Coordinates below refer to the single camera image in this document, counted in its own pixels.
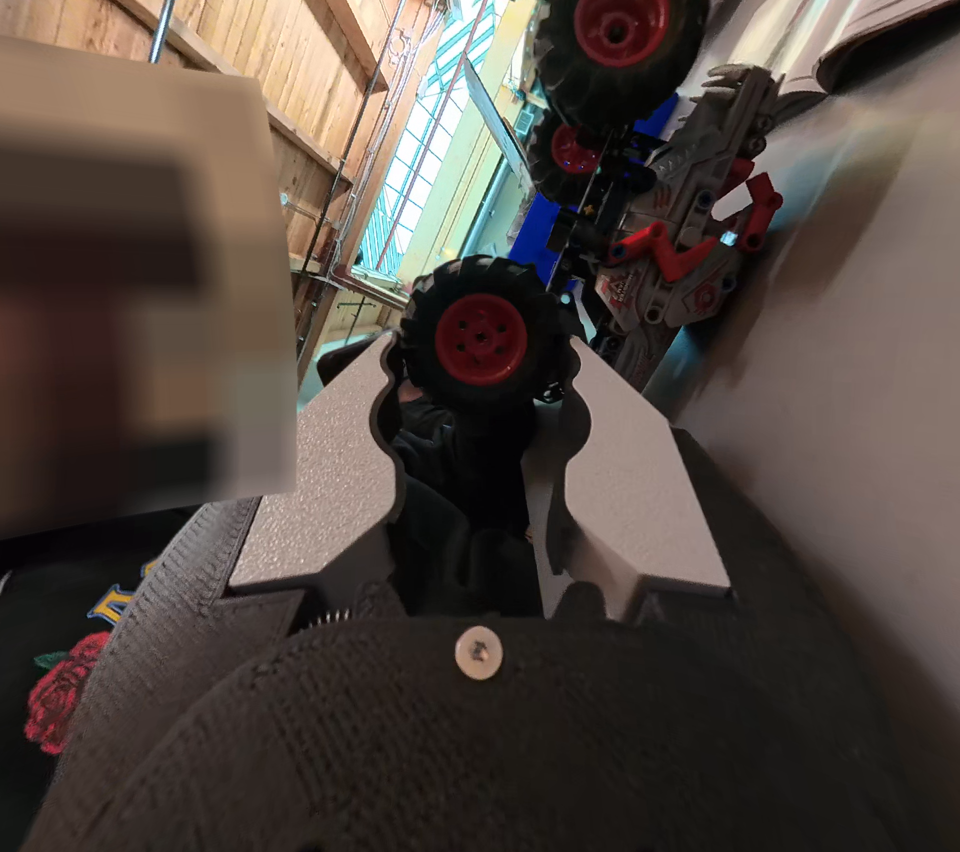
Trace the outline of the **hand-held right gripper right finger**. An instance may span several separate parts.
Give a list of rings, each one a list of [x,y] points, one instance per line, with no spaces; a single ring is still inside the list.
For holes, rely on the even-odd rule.
[[[543,611],[572,582],[606,618],[646,594],[724,597],[731,582],[667,419],[580,339],[564,345],[563,398],[543,407]]]

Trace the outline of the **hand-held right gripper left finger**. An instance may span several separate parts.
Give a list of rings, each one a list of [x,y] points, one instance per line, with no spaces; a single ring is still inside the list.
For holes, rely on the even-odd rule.
[[[398,338],[372,339],[298,414],[294,488],[260,502],[230,592],[304,589],[323,610],[344,611],[361,586],[389,578],[404,470],[378,416],[397,382]]]

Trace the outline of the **toy brick monster truck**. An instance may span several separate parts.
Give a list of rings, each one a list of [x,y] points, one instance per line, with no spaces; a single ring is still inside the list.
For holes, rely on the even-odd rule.
[[[651,152],[640,190],[612,183],[591,217],[576,212],[547,285],[531,266],[475,254],[414,283],[398,345],[412,384],[459,412],[562,398],[561,339],[581,283],[591,350],[642,392],[678,332],[714,317],[783,204],[755,173],[780,81],[759,66],[709,72],[683,124]]]

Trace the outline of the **blue bin with marker tag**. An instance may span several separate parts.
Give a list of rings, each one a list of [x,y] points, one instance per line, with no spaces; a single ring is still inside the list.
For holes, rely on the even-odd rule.
[[[633,191],[641,187],[641,168],[661,143],[660,134],[679,101],[674,92],[645,119],[635,121],[629,130],[615,134],[607,145],[600,166],[577,207],[561,206],[537,192],[527,210],[513,224],[516,232],[508,258],[522,266],[531,266],[539,280],[547,285],[561,257],[571,230],[569,220],[576,212],[591,218],[599,209],[607,188],[614,182],[629,184]],[[578,128],[577,141],[586,144],[589,137]]]

